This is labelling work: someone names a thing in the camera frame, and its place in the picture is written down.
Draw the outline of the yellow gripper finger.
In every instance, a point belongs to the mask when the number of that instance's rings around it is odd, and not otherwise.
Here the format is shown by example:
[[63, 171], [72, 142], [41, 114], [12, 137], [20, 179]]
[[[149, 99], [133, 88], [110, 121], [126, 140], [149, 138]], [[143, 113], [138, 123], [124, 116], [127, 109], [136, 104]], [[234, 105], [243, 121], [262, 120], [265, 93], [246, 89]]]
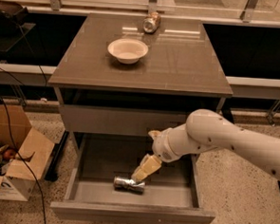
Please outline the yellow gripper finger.
[[155, 140], [160, 136], [160, 132], [158, 130], [151, 130], [148, 132], [148, 136]]
[[135, 182], [140, 182], [146, 179], [151, 174], [154, 174], [161, 167], [161, 160], [156, 155], [145, 155], [140, 161], [131, 178]]

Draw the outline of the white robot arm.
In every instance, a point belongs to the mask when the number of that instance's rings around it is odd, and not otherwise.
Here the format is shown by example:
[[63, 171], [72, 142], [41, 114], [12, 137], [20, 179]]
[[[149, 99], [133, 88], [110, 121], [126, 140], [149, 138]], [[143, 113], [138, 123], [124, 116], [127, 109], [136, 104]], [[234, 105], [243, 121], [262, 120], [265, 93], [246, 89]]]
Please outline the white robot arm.
[[243, 129], [209, 109], [192, 112], [186, 122], [162, 131], [152, 130], [152, 155], [145, 155], [131, 178], [139, 182], [163, 162], [198, 155], [215, 148], [230, 150], [280, 181], [280, 139]]

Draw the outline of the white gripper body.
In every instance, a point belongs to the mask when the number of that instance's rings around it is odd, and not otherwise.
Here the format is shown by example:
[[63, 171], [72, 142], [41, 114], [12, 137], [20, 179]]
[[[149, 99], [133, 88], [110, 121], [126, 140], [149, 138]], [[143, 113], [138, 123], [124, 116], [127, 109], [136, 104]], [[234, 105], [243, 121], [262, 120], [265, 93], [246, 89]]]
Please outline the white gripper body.
[[160, 131], [160, 136], [153, 140], [152, 150], [165, 163], [179, 160], [185, 155], [211, 151], [213, 146], [195, 141], [186, 131], [185, 124]]

